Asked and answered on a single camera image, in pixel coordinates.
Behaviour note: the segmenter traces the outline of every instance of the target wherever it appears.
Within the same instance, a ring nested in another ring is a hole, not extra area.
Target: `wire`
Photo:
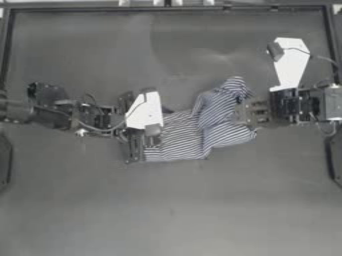
[[[108,129],[100,129],[100,128],[96,128],[93,127],[92,125],[88,125],[85,124],[84,122],[81,122],[78,119],[76,119],[77,123],[86,129],[89,130],[93,130],[96,132],[112,132],[113,130],[116,130],[124,123],[125,123],[125,120],[130,117],[130,115],[133,114],[133,112],[136,111],[137,107],[140,107],[143,104],[145,103],[141,102],[140,104],[137,104],[134,106],[134,108],[132,109],[132,112],[129,113],[129,115],[121,120],[121,122],[118,122],[113,127],[108,128]]]
[[[316,127],[318,127],[318,130],[319,132],[323,134],[324,137],[331,137],[335,135],[336,133],[336,122],[332,122],[332,131],[330,133],[327,133],[323,129],[322,129],[322,126],[319,124],[319,122],[316,123]]]
[[[315,59],[327,61],[327,62],[331,63],[332,66],[335,67],[334,73],[332,73],[330,76],[327,76],[324,79],[319,80],[319,81],[314,84],[314,86],[312,86],[314,88],[319,88],[318,85],[319,85],[322,82],[330,81],[331,78],[334,79],[334,77],[336,76],[336,74],[338,74],[338,72],[339,72],[339,66],[338,66],[338,63],[336,63],[332,59],[330,59],[328,57],[324,57],[324,56],[322,56],[322,55],[314,55],[314,54],[311,54],[309,52],[307,52],[307,51],[304,51],[304,50],[301,50],[301,49],[299,49],[299,48],[296,48],[296,47],[283,48],[283,50],[295,50],[295,51],[299,51],[299,52],[307,54],[311,58],[315,58]]]
[[[97,104],[97,101],[96,101],[94,97],[93,97],[89,93],[84,93],[82,96],[81,96],[81,101],[82,101],[82,103],[86,103],[86,101],[84,100],[84,96],[86,96],[86,97],[92,100],[93,105],[94,105],[94,107],[97,108],[100,114],[104,115],[104,113],[102,113],[102,111],[101,111],[101,108],[100,108],[100,106],[98,106],[98,104]]]
[[[86,97],[92,100],[93,105],[94,105],[94,107],[97,108],[97,111],[98,111],[98,114],[100,114],[100,123],[102,123],[102,116],[104,116],[104,113],[102,113],[102,110],[101,110],[101,108],[100,108],[100,106],[98,106],[98,104],[97,104],[97,101],[96,101],[94,97],[93,97],[89,93],[84,93],[82,96],[81,96],[81,101],[82,101],[84,103],[86,103],[86,101],[84,100],[84,96],[86,96]]]

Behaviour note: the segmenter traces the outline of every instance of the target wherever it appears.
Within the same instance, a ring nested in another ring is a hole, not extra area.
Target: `striped shirt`
[[[192,110],[164,116],[161,143],[144,149],[145,161],[203,159],[213,148],[253,139],[255,131],[231,119],[236,103],[249,96],[243,79],[232,77],[197,96]]]

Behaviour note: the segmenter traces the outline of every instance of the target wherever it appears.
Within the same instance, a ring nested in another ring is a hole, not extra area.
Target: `black frame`
[[[334,10],[331,4],[231,4],[220,3],[215,6],[203,6],[195,3],[192,6],[172,7],[172,1],[164,0],[163,7],[152,7],[152,2],[141,2],[138,6],[118,7],[117,2],[64,2],[64,3],[4,3],[0,8],[4,8],[4,16],[1,20],[1,41],[0,41],[0,90],[5,90],[5,79],[8,71],[8,61],[10,55],[10,40],[12,29],[16,12],[177,12],[177,11],[320,11],[323,16],[323,24],[326,30],[327,46],[330,57],[335,60],[338,67],[332,65],[334,81],[336,84],[342,83],[342,60],[340,48],[336,35],[336,27],[334,20]]]

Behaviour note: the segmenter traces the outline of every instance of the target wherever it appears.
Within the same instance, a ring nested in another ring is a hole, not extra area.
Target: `white plastic part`
[[[145,126],[152,124],[164,126],[160,96],[156,91],[138,94],[125,113],[126,127],[144,130]]]
[[[183,6],[183,0],[172,0],[172,6]]]
[[[153,0],[153,6],[163,6],[164,0]]]
[[[273,62],[279,86],[271,87],[271,92],[299,86],[309,59],[309,51],[301,39],[279,37],[275,39],[275,42],[279,43],[280,47],[284,49],[284,54],[279,61]]]
[[[342,4],[334,4],[332,5],[332,12],[334,12],[334,15],[339,14],[342,11]]]
[[[118,0],[120,7],[128,7],[130,5],[130,0]]]
[[[203,5],[204,5],[204,6],[212,6],[212,5],[215,5],[215,0],[203,0]]]

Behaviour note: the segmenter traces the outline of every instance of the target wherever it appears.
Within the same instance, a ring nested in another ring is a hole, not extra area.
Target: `gray background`
[[[180,110],[241,75],[276,84],[265,44],[301,37],[327,55],[319,13],[30,13],[14,20],[6,87],[62,85],[113,102],[155,86]],[[311,62],[312,83],[330,66]],[[327,178],[315,127],[259,132],[205,161],[124,165],[114,141],[6,127],[13,183],[0,196],[0,255],[338,255],[342,192]]]

